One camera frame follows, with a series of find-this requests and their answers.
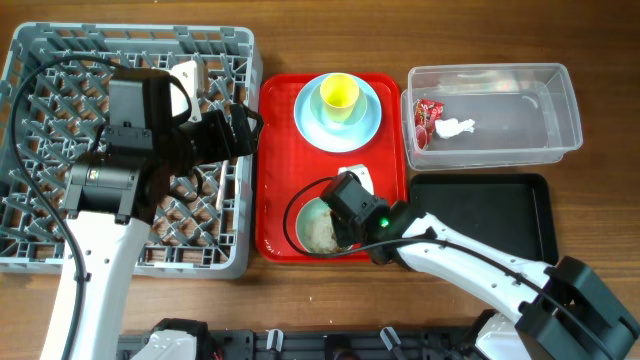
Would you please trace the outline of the green bowl with rice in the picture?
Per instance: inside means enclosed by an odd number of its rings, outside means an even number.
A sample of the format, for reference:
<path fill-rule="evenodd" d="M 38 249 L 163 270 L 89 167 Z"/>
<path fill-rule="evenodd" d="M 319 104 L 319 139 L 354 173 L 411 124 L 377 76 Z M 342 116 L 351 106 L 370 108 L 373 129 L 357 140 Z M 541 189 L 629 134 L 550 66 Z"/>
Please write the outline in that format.
<path fill-rule="evenodd" d="M 350 249 L 338 245 L 331 210 L 318 197 L 300 209 L 296 217 L 295 230 L 299 243 L 307 252 L 334 254 Z"/>

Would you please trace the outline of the white napkin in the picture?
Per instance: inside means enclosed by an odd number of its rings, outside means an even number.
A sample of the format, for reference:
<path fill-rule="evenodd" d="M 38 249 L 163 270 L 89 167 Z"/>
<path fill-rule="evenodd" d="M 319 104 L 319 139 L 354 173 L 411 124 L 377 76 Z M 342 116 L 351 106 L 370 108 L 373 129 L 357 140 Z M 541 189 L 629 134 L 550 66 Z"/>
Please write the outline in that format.
<path fill-rule="evenodd" d="M 459 121 L 456 118 L 450 118 L 435 121 L 435 131 L 442 139 L 449 139 L 463 132 L 473 133 L 475 130 L 474 126 L 475 121 L 473 119 Z"/>

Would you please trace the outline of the red strawberry candy wrapper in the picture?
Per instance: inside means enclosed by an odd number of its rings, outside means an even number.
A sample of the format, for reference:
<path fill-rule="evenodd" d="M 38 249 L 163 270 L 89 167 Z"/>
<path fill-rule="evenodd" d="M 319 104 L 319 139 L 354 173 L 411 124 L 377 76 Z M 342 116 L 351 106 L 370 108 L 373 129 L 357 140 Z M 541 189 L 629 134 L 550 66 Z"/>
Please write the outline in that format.
<path fill-rule="evenodd" d="M 435 121 L 442 118 L 444 104 L 421 98 L 414 106 L 414 125 L 417 147 L 425 151 L 435 132 Z"/>

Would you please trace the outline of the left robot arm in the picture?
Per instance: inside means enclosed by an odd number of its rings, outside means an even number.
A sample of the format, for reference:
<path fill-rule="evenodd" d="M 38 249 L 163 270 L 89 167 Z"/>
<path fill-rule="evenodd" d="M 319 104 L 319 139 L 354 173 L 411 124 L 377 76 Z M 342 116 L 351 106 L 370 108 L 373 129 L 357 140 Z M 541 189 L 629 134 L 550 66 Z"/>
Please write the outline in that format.
<path fill-rule="evenodd" d="M 74 245 L 65 252 L 44 359 L 112 359 L 129 285 L 156 208 L 174 177 L 256 152 L 262 116 L 243 104 L 174 114 L 180 81 L 156 69 L 118 69 L 109 81 L 103 152 L 79 156 L 66 175 L 63 209 Z"/>

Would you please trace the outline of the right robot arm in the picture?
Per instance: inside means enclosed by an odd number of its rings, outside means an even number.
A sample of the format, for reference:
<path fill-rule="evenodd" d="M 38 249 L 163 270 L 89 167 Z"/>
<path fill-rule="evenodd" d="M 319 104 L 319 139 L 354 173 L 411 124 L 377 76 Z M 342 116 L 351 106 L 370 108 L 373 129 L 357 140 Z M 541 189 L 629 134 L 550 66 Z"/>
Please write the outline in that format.
<path fill-rule="evenodd" d="M 527 260 L 469 238 L 403 201 L 389 204 L 345 172 L 321 199 L 340 240 L 379 264 L 446 280 L 494 309 L 473 347 L 488 359 L 623 359 L 639 323 L 586 263 Z"/>

